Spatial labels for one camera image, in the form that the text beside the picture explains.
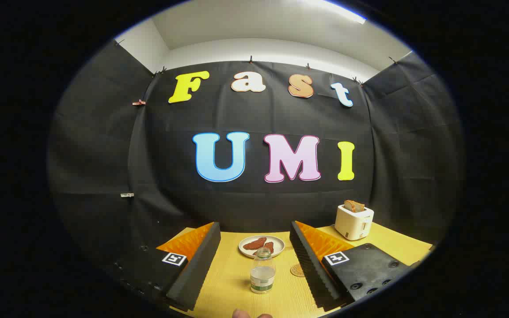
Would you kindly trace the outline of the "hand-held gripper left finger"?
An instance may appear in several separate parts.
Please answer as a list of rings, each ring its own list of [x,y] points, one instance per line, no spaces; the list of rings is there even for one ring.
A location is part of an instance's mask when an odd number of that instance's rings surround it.
[[[193,310],[220,245],[210,222],[155,248],[127,251],[113,263],[121,284],[160,307]]]

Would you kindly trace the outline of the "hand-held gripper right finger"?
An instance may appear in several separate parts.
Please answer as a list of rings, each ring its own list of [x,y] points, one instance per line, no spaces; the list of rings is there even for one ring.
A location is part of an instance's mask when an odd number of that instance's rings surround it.
[[[357,302],[411,270],[374,244],[352,246],[299,221],[291,223],[289,239],[311,294],[324,310]]]

